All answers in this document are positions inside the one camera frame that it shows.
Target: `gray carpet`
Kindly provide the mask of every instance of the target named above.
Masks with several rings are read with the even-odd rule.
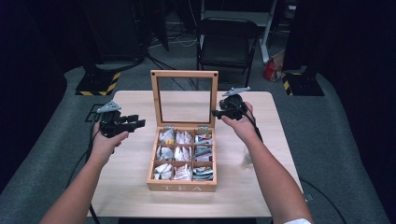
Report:
[[[283,49],[286,40],[286,35],[277,34],[269,49],[270,54]],[[195,69],[195,45],[187,48],[173,43],[169,52],[161,46],[151,48],[149,52],[176,69]],[[324,192],[347,223],[389,223],[362,167],[344,109],[332,85],[318,76],[324,97],[288,96],[280,80],[268,82],[262,78],[263,67],[258,49],[249,86],[253,91],[273,94],[299,176]],[[122,72],[115,91],[151,90],[150,69],[158,67],[145,60]],[[0,196],[0,223],[37,223],[64,191],[74,165],[88,145],[90,123],[84,122],[86,115],[93,104],[107,103],[115,92],[109,96],[76,96],[75,88],[83,75],[82,68],[65,74],[68,88],[62,102]],[[226,75],[226,72],[220,72],[220,77]],[[219,85],[224,90],[229,87]],[[342,223],[322,195],[311,186],[302,185],[304,193],[314,198],[308,204],[317,223]],[[103,223],[119,222],[114,217],[101,217],[100,220]],[[268,218],[257,219],[258,223],[269,221]],[[92,220],[88,218],[87,223],[92,223]]]

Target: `light wood tabletop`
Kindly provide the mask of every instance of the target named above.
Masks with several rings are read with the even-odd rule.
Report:
[[[221,100],[224,92],[218,92]],[[269,92],[246,91],[264,144],[301,188],[286,136]],[[152,91],[118,91],[114,101],[123,116],[139,115],[146,126],[130,133],[103,169],[92,205],[99,217],[270,217],[252,167],[242,164],[243,142],[216,121],[216,192],[150,191],[146,181],[157,121]]]

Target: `chair backrest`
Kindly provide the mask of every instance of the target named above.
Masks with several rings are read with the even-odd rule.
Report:
[[[245,38],[258,37],[259,29],[253,21],[225,18],[205,18],[199,22],[198,35],[223,35]]]

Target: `tea bag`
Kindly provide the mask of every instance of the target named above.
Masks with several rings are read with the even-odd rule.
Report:
[[[212,134],[204,133],[195,135],[195,144],[212,144]]]
[[[213,180],[213,169],[208,166],[197,167],[192,169],[194,180]]]
[[[161,147],[157,148],[157,161],[170,161],[173,158],[173,151],[170,147]]]
[[[188,132],[180,133],[177,131],[176,141],[179,144],[192,144],[192,136]]]
[[[175,133],[174,130],[171,128],[164,133],[160,133],[159,136],[160,143],[165,144],[174,144],[175,143]]]
[[[175,180],[191,180],[191,167],[186,163],[184,166],[175,167]]]
[[[212,161],[212,147],[198,146],[194,158],[196,161]]]
[[[164,163],[154,169],[154,179],[170,179],[172,176],[172,164]]]
[[[191,161],[191,147],[190,150],[185,147],[176,147],[175,149],[175,160],[176,161]]]

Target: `hand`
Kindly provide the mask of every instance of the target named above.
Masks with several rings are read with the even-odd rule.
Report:
[[[118,147],[121,141],[128,136],[128,132],[123,132],[114,137],[107,138],[99,131],[99,122],[95,123],[93,128],[92,153],[88,162],[93,162],[101,167],[105,166],[115,147]]]
[[[247,116],[249,116],[251,120],[255,120],[252,114],[253,106],[248,102],[245,102],[245,105],[247,106]],[[242,117],[240,120],[230,119],[226,116],[222,116],[221,119],[224,123],[232,127],[236,135],[244,142],[250,137],[257,136],[253,124],[246,116]]]

